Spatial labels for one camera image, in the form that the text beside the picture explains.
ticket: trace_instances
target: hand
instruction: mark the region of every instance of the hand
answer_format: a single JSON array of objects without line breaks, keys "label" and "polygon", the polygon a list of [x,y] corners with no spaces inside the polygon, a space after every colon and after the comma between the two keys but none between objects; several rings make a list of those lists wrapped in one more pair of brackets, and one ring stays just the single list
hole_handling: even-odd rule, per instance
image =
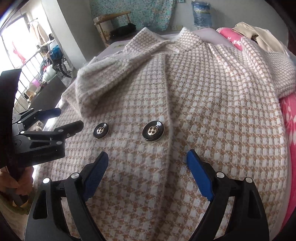
[{"label": "hand", "polygon": [[26,167],[24,173],[17,182],[7,172],[6,168],[0,170],[0,191],[5,192],[6,188],[15,188],[15,193],[18,195],[27,195],[33,189],[33,167]]}]

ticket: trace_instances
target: black button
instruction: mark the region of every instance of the black button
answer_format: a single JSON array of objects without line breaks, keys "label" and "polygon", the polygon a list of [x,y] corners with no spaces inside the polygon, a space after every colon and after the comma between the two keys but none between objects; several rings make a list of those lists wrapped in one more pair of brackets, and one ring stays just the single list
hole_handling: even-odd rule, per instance
[{"label": "black button", "polygon": [[165,131],[164,125],[158,121],[154,120],[149,122],[143,129],[142,136],[147,141],[156,141],[163,135]]},{"label": "black button", "polygon": [[108,132],[109,132],[108,124],[105,122],[100,123],[94,129],[94,137],[97,139],[102,139],[108,134]]}]

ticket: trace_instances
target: teal floral fabric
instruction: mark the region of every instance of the teal floral fabric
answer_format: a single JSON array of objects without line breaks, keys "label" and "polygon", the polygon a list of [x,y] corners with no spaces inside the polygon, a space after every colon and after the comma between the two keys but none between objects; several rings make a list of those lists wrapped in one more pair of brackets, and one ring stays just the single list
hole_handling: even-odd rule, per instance
[{"label": "teal floral fabric", "polygon": [[[165,31],[176,1],[183,0],[90,0],[92,18],[99,15],[131,11],[129,18],[137,30],[147,27],[152,31]],[[126,25],[126,16],[112,20],[115,28]]]}]

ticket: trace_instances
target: coat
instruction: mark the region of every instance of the coat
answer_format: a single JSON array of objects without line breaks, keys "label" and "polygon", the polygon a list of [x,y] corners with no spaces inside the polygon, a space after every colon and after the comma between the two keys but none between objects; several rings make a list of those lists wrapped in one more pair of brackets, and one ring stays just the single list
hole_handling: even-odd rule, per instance
[{"label": "coat", "polygon": [[32,23],[30,25],[30,34],[36,41],[36,45],[39,44],[41,46],[45,44],[47,41],[49,41],[46,32],[39,23]]},{"label": "coat", "polygon": [[[123,51],[95,57],[62,95],[53,127],[81,119],[84,129],[67,139],[65,158],[39,166],[35,187],[81,171],[105,151],[109,167],[87,205],[106,240],[188,240],[209,204],[186,165],[194,149],[215,171],[254,180],[273,229],[289,185],[278,98],[294,91],[295,67],[247,38],[242,46],[208,44],[185,28],[170,41],[144,28]],[[95,139],[94,128],[110,116],[109,133]],[[148,142],[142,132],[154,120],[164,133]]]}]

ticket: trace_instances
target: hanging clothes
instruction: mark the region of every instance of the hanging clothes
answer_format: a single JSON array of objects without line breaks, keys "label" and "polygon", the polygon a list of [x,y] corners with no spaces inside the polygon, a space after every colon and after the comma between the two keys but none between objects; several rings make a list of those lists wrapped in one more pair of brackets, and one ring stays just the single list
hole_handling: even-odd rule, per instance
[{"label": "hanging clothes", "polygon": [[30,34],[33,36],[33,38],[36,40],[36,45],[43,45],[47,41],[49,41],[48,36],[46,35],[46,32],[38,22],[33,22],[30,26]]},{"label": "hanging clothes", "polygon": [[12,45],[13,45],[13,53],[15,53],[19,57],[19,59],[22,61],[22,64],[25,64],[26,63],[25,57],[22,56],[22,54],[17,50],[13,41],[12,41]]}]

